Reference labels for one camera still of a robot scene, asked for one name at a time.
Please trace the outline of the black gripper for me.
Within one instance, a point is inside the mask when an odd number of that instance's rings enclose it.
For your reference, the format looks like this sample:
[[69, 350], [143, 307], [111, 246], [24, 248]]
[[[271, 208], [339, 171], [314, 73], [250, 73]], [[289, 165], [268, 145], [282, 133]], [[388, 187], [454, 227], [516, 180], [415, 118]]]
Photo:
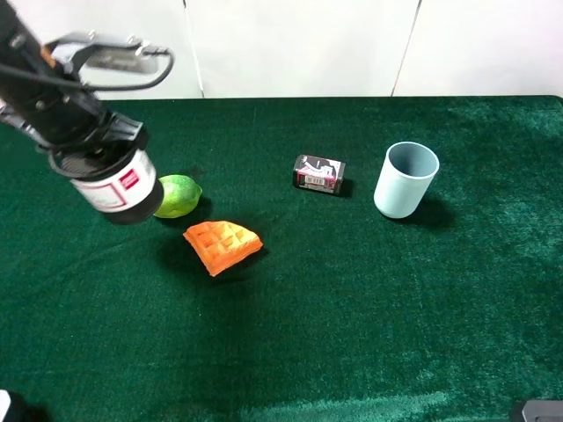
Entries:
[[91, 85], [56, 69], [52, 74], [1, 67], [1, 119], [51, 154], [100, 154], [143, 147], [143, 124], [105, 108], [98, 91], [136, 91], [138, 85]]

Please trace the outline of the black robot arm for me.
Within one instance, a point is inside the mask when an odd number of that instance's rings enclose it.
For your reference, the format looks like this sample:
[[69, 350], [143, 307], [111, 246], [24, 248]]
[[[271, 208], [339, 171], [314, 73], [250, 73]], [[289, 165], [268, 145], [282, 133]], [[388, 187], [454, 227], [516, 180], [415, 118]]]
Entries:
[[65, 39], [40, 44], [7, 1], [1, 2], [1, 121], [34, 139], [49, 154], [141, 148], [143, 124], [105, 109], [94, 95], [113, 91], [79, 79], [79, 62], [51, 53]]

